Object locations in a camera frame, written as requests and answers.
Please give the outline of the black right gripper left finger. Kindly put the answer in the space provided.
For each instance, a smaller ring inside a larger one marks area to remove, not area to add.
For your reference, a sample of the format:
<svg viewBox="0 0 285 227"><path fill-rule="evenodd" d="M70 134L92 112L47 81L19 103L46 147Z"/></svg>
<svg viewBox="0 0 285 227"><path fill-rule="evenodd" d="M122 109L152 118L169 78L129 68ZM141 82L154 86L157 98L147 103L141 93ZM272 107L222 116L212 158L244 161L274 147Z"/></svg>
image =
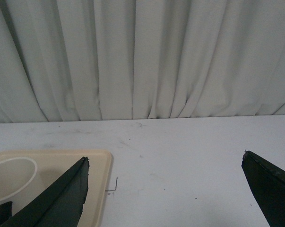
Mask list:
<svg viewBox="0 0 285 227"><path fill-rule="evenodd" d="M76 227L88 192L89 160L82 157L33 201L12 215L1 205L2 227Z"/></svg>

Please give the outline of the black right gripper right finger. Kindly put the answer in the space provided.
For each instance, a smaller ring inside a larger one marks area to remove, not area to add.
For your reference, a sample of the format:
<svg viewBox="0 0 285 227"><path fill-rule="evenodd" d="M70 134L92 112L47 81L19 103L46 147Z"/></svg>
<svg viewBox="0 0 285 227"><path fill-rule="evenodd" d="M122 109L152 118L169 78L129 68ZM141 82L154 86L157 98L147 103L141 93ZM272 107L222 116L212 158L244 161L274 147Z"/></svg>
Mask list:
<svg viewBox="0 0 285 227"><path fill-rule="evenodd" d="M245 151L242 169L268 224L285 227L285 171L251 151Z"/></svg>

